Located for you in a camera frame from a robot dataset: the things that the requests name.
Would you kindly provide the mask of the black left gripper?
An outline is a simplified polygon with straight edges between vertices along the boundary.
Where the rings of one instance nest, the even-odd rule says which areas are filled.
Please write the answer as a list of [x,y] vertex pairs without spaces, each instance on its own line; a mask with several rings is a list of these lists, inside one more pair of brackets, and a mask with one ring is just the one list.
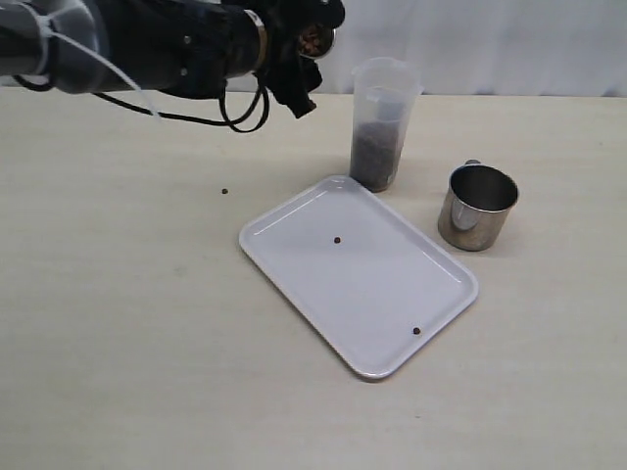
[[346,18],[341,0],[306,1],[223,1],[257,14],[268,34],[268,46],[261,70],[257,73],[275,100],[287,107],[295,118],[316,109],[310,93],[322,83],[318,65],[299,51],[299,37],[314,24],[340,27]]

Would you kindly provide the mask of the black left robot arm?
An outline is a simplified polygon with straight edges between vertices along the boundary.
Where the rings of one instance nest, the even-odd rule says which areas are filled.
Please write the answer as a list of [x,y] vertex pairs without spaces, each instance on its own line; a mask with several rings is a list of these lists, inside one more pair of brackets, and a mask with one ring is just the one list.
[[1,73],[107,101],[131,90],[223,101],[231,79],[252,75],[256,103],[300,118],[345,18],[340,1],[5,1]]

